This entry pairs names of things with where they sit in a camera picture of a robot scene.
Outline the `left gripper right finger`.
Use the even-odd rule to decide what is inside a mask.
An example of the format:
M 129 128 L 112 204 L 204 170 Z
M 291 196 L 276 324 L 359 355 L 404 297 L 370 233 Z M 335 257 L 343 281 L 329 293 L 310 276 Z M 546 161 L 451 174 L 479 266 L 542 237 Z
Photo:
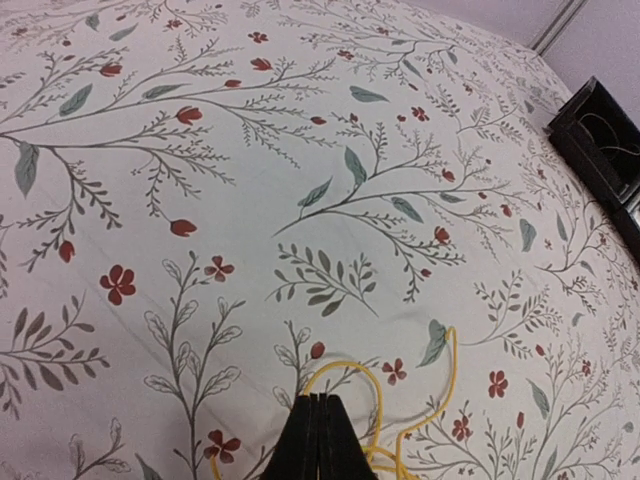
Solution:
M 319 396 L 318 478 L 377 480 L 338 395 Z

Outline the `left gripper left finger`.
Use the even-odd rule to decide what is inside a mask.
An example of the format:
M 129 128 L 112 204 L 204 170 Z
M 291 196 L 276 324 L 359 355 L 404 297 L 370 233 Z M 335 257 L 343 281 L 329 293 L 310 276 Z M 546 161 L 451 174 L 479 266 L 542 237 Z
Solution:
M 318 475 L 319 396 L 298 396 L 262 480 L 314 480 Z

